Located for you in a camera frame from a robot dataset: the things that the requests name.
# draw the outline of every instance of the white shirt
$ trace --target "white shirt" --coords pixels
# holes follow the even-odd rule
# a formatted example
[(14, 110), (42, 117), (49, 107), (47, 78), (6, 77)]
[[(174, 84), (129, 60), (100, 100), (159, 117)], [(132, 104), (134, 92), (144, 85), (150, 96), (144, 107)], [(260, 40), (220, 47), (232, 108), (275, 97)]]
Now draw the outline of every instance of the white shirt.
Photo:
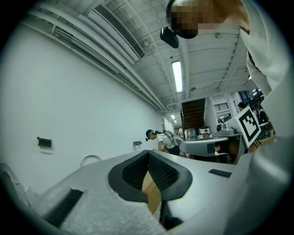
[[(248, 14), (250, 34), (240, 29), (240, 35), (256, 67), (266, 76), (273, 90), (282, 78), (289, 76), (293, 63), (290, 49), (277, 25), (258, 3), (241, 1)], [(259, 88), (268, 90), (266, 83), (261, 83)]]
[(172, 137), (168, 137), (166, 134), (157, 134), (156, 138), (158, 140), (158, 142), (163, 142), (163, 145), (166, 146), (168, 149), (173, 148), (176, 144), (175, 140), (174, 143), (172, 142), (173, 138)]

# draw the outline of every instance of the neck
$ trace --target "neck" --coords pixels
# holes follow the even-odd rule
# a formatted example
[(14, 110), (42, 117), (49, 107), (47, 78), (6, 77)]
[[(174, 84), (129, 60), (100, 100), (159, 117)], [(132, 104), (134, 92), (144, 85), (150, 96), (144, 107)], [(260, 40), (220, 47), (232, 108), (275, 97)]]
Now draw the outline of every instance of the neck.
[(213, 0), (225, 23), (236, 25), (249, 33), (249, 19), (241, 0)]

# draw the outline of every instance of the wall-mounted black device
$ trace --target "wall-mounted black device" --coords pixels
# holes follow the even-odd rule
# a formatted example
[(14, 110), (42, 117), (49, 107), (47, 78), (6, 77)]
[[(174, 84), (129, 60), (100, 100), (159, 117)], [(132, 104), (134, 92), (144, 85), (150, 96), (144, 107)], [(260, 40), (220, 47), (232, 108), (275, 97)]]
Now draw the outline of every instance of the wall-mounted black device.
[(170, 45), (172, 48), (179, 47), (179, 40), (176, 34), (171, 31), (168, 27), (160, 30), (160, 39)]
[(37, 139), (39, 140), (38, 146), (51, 148), (52, 140), (43, 139), (40, 137), (37, 137)]

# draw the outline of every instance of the black cap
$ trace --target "black cap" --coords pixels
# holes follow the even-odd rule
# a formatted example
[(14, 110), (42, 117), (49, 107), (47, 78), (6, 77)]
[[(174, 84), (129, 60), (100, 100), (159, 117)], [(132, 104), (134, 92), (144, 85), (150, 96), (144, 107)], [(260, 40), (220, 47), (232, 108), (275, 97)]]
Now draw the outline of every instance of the black cap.
[(151, 132), (153, 132), (152, 130), (148, 130), (148, 131), (146, 131), (146, 136), (147, 136), (147, 138), (149, 138), (149, 134), (151, 133)]
[(238, 107), (240, 107), (240, 108), (245, 108), (245, 105), (244, 105), (243, 102), (240, 102), (240, 103), (238, 104)]
[(174, 33), (184, 39), (192, 39), (198, 35), (198, 30), (182, 29), (182, 25), (177, 22), (176, 16), (172, 16), (171, 7), (175, 0), (170, 0), (166, 6), (166, 17)]

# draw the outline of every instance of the brown stairs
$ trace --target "brown stairs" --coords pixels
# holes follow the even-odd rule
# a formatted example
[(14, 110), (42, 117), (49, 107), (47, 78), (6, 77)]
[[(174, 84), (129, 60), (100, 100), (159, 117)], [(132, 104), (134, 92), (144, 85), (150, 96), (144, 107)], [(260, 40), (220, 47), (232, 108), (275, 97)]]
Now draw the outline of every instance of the brown stairs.
[(194, 128), (198, 133), (198, 129), (204, 126), (204, 107), (205, 99), (182, 103), (181, 119), (184, 132)]

